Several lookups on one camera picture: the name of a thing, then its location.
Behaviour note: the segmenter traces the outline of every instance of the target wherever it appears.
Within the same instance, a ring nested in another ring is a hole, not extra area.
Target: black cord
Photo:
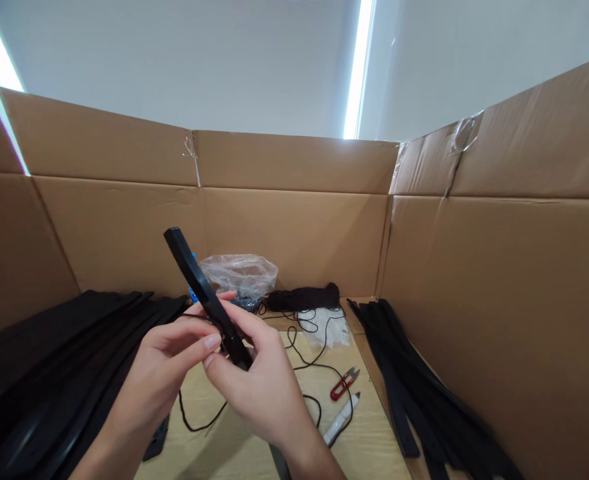
[[[303,370],[308,367],[323,367],[323,368],[330,369],[330,370],[334,371],[339,376],[340,381],[343,383],[343,385],[346,387],[346,390],[348,391],[348,400],[350,401],[350,417],[348,418],[348,421],[345,423],[345,425],[343,425],[343,427],[341,427],[339,432],[337,432],[337,434],[334,436],[334,439],[332,439],[332,441],[330,442],[330,445],[328,445],[328,448],[332,448],[332,446],[334,445],[334,442],[339,438],[339,435],[341,435],[341,433],[348,427],[348,425],[350,425],[350,422],[352,421],[352,415],[354,413],[354,405],[352,404],[352,395],[350,394],[350,388],[348,387],[348,383],[344,380],[343,375],[341,375],[341,373],[339,373],[339,370],[335,369],[334,367],[331,367],[330,365],[325,365],[323,363],[316,362],[317,360],[319,360],[321,355],[323,355],[323,352],[325,351],[326,346],[328,345],[328,325],[330,324],[330,320],[342,319],[342,318],[346,317],[346,313],[342,307],[339,307],[338,309],[335,309],[335,310],[332,310],[332,309],[330,310],[330,311],[340,311],[340,310],[343,312],[343,315],[341,315],[340,317],[329,317],[328,318],[328,320],[326,322],[326,327],[324,329],[323,347],[322,347],[321,351],[319,352],[319,354],[314,358],[314,360],[312,360],[311,362],[306,361],[303,358],[303,355],[301,355],[301,352],[295,347],[296,332],[298,331],[295,326],[288,327],[287,336],[288,336],[288,340],[290,341],[290,345],[285,347],[286,349],[289,349],[289,348],[294,349],[294,351],[296,351],[296,354],[299,356],[301,361],[303,363],[305,363],[305,365],[303,365],[301,367],[295,367],[295,368],[293,368],[293,370],[295,370],[295,371],[296,370]],[[265,309],[265,304],[262,302],[259,306],[259,310],[257,311],[257,314],[262,315],[263,313],[266,313],[266,309]],[[208,317],[205,317],[204,315],[193,315],[191,313],[182,313],[180,315],[180,317],[194,317],[194,318],[199,318],[199,319],[210,321],[210,319]],[[291,316],[288,316],[287,313],[284,312],[281,315],[275,315],[274,317],[263,317],[263,319],[265,320],[265,319],[286,318],[288,320],[296,321],[299,324],[299,327],[303,331],[306,331],[308,333],[315,333],[319,330],[319,326],[315,322],[312,321],[315,317],[316,317],[316,310],[314,311],[314,315],[310,319],[299,319],[297,312],[292,312]],[[316,327],[316,330],[306,330],[301,325],[302,321],[312,323]],[[291,331],[294,331],[293,338],[290,338]],[[314,401],[316,403],[316,406],[319,408],[319,416],[316,420],[316,428],[318,429],[319,425],[321,423],[321,413],[322,413],[321,404],[319,403],[319,400],[317,400],[316,398],[314,398],[311,395],[303,395],[303,396],[307,399]],[[181,395],[181,389],[179,389],[179,408],[181,409],[181,417],[183,418],[184,425],[186,425],[186,428],[191,432],[198,432],[198,431],[205,430],[206,428],[210,427],[219,418],[219,415],[221,415],[221,412],[223,411],[223,409],[226,407],[227,404],[228,403],[225,402],[221,406],[221,408],[219,409],[219,412],[215,415],[215,418],[210,420],[210,422],[207,425],[204,425],[203,427],[192,428],[190,426],[190,424],[188,423],[188,420],[186,419],[186,412],[183,408],[183,397]]]
[[[313,402],[316,403],[316,406],[319,408],[319,416],[316,418],[316,428],[319,428],[319,424],[321,423],[321,404],[319,403],[319,400],[317,400],[316,398],[314,398],[311,395],[306,395],[305,393],[303,394],[304,398],[309,398],[310,400],[312,400]]]
[[[224,402],[224,404],[221,405],[219,412],[217,412],[215,418],[210,420],[210,423],[208,423],[208,425],[204,425],[203,427],[192,428],[190,426],[190,423],[188,423],[188,420],[186,419],[186,411],[183,409],[183,397],[181,396],[181,389],[179,389],[179,408],[181,409],[181,417],[183,418],[183,423],[184,425],[186,425],[186,428],[193,433],[205,430],[206,428],[210,427],[219,418],[219,415],[221,415],[221,412],[223,412],[223,409],[226,407],[226,405],[228,405],[228,402]]]
[[[314,358],[314,360],[312,360],[311,362],[306,361],[303,358],[303,355],[301,355],[301,352],[299,350],[297,350],[295,347],[296,332],[297,332],[296,327],[288,327],[288,331],[287,331],[288,340],[290,341],[290,345],[286,348],[292,347],[294,349],[294,351],[296,351],[296,354],[299,356],[301,361],[306,364],[306,365],[303,365],[302,367],[295,367],[293,370],[303,370],[308,367],[324,367],[324,368],[330,369],[330,370],[334,371],[339,376],[340,381],[343,383],[343,385],[346,387],[346,390],[348,391],[348,400],[350,401],[350,417],[348,418],[348,421],[345,423],[345,425],[343,425],[343,427],[341,427],[341,429],[336,433],[336,435],[334,436],[334,438],[332,439],[332,441],[328,445],[328,448],[332,448],[332,446],[334,445],[334,442],[339,438],[339,435],[341,435],[341,433],[346,428],[348,428],[348,425],[350,425],[350,422],[352,421],[352,416],[354,414],[354,405],[352,404],[352,394],[350,393],[350,387],[348,387],[348,383],[344,380],[343,375],[341,375],[341,373],[339,373],[339,370],[337,370],[334,367],[331,367],[330,365],[324,365],[323,363],[316,362],[317,360],[319,360],[319,357],[321,357],[321,355],[323,355],[323,352],[326,349],[326,346],[328,345],[328,324],[330,323],[330,320],[342,319],[342,318],[346,317],[346,313],[342,307],[339,307],[338,309],[336,309],[334,311],[339,311],[339,310],[341,310],[343,312],[343,315],[340,317],[329,317],[328,318],[328,321],[326,322],[326,328],[324,330],[325,335],[324,335],[324,341],[323,341],[323,348],[321,349],[319,354]],[[294,331],[293,338],[290,338],[291,331]]]

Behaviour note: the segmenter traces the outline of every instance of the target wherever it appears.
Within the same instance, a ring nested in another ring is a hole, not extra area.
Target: white marker pen
[[[361,396],[361,392],[357,392],[352,396],[352,408],[356,408],[356,404],[359,403],[359,397]],[[339,415],[336,416],[336,419],[332,422],[332,425],[327,430],[326,433],[323,435],[323,440],[326,442],[326,445],[330,445],[330,442],[336,437],[336,434],[341,430],[341,427],[346,420],[350,417],[350,400],[346,402],[346,405],[341,409]]]

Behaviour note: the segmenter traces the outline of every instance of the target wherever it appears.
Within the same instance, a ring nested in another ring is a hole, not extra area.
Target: plastic bag
[[[308,343],[313,347],[322,347],[324,344],[332,348],[335,343],[350,345],[350,333],[346,315],[340,309],[328,310],[318,308],[298,312],[299,320],[306,320],[301,328],[305,332]]]
[[[199,262],[210,283],[218,285],[217,293],[236,290],[233,303],[254,311],[259,301],[275,289],[279,269],[259,255],[212,255]]]

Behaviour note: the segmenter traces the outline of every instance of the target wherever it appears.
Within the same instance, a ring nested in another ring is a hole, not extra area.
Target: thread snips
[[[334,401],[339,400],[347,388],[354,383],[360,372],[361,369],[357,370],[356,367],[352,367],[350,370],[348,370],[343,376],[343,380],[339,380],[334,388],[330,390],[330,398]]]

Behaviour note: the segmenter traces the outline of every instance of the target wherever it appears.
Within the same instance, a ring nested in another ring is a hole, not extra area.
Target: white wall
[[[24,88],[193,129],[341,137],[359,0],[0,0]]]
[[[420,137],[589,61],[589,0],[378,0],[373,23],[360,138]]]

